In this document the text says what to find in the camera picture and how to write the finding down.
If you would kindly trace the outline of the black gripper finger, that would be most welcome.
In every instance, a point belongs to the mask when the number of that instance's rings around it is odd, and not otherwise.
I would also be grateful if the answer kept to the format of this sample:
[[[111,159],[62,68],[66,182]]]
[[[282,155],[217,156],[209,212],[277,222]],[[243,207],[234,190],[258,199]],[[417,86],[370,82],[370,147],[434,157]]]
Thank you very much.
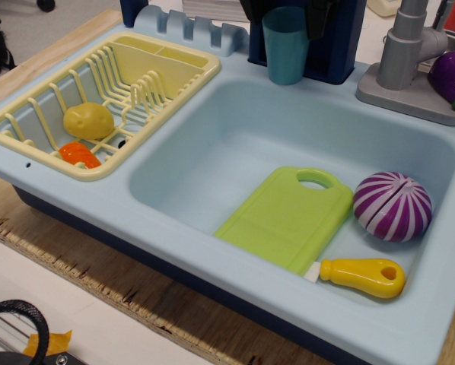
[[[240,4],[250,23],[260,23],[267,12],[266,0],[240,0]]]
[[[307,38],[318,40],[324,34],[331,11],[336,8],[333,0],[308,0],[305,5]]]

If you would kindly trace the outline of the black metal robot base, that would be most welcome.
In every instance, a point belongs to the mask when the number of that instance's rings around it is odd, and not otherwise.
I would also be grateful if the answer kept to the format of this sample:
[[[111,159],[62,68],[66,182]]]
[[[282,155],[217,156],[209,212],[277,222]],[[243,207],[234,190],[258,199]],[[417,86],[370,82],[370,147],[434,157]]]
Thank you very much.
[[[45,356],[38,361],[25,354],[14,352],[0,352],[0,365],[29,365],[29,364],[45,364],[45,365],[84,365],[84,362],[72,356],[69,353],[61,353]]]

